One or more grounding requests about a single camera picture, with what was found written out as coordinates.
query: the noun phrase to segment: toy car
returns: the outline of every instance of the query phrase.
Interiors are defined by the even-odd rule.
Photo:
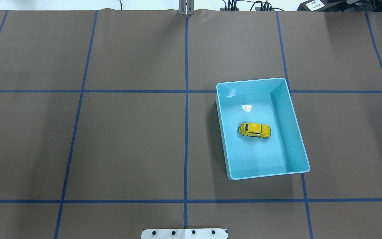
[[[244,122],[240,124],[238,131],[242,136],[257,137],[262,139],[267,139],[270,137],[270,126],[267,124]]]

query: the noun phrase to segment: white label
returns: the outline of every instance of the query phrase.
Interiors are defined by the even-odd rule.
[[[320,0],[316,0],[316,1],[312,1],[312,2],[306,3],[306,6],[311,11],[315,11],[316,9],[320,9],[322,7],[325,7],[325,5]]]

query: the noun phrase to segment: blue tray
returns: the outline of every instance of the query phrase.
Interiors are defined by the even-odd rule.
[[[284,78],[219,83],[217,109],[230,180],[310,170]],[[271,137],[243,137],[243,122],[269,124]]]

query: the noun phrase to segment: car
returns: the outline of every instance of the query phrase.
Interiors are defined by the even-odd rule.
[[[267,124],[244,122],[238,127],[238,131],[242,136],[257,137],[262,139],[270,138],[270,126]]]

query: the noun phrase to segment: gray table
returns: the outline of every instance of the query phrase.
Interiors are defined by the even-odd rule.
[[[226,177],[215,86],[285,77],[311,171]],[[0,12],[0,238],[382,238],[382,13]]]

